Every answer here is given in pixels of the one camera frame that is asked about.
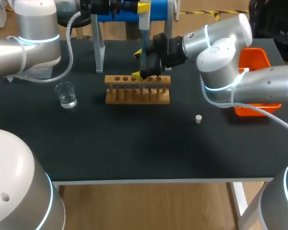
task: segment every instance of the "small cork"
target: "small cork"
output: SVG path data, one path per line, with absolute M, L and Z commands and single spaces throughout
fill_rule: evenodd
M 196 115 L 196 117 L 195 117 L 195 121 L 196 121 L 196 123 L 200 123 L 201 121 L 202 121 L 202 116 L 201 115 Z

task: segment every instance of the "yellow and black tape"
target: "yellow and black tape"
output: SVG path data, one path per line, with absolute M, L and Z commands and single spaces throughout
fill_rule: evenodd
M 236 10 L 236 11 L 182 11 L 179 14 L 210 14 L 216 19 L 216 22 L 220 21 L 220 14 L 222 13 L 249 13 L 248 10 Z

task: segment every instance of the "robotic arm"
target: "robotic arm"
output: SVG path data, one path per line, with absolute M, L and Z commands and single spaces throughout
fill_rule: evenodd
M 56 5 L 52 0 L 17 0 L 19 38 L 0 40 L 0 77 L 59 63 Z
M 241 50 L 252 43 L 252 31 L 247 17 L 239 14 L 227 20 L 167 40 L 164 34 L 154 36 L 148 52 L 156 52 L 158 60 L 141 77 L 160 75 L 164 67 L 196 62 L 207 96 L 216 103 L 288 104 L 288 66 L 278 66 L 239 74 Z

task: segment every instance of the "blue machine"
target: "blue machine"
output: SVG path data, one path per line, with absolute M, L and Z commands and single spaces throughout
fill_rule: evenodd
M 152 0 L 152 6 L 150 10 L 150 21 L 167 21 L 168 20 L 168 3 L 171 1 L 168 0 Z M 111 14 L 109 15 L 98 15 L 98 21 L 101 23 L 105 22 L 138 22 L 139 15 L 128 12 L 121 11 L 120 13 L 115 15 L 113 19 Z

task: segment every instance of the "water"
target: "water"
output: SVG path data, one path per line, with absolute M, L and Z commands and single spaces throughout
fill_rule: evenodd
M 148 30 L 141 30 L 142 32 L 142 56 L 141 56 L 141 69 L 146 68 L 146 43 L 147 43 L 147 36 Z
M 71 109 L 77 105 L 76 95 L 74 93 L 62 93 L 60 95 L 61 106 L 64 109 Z

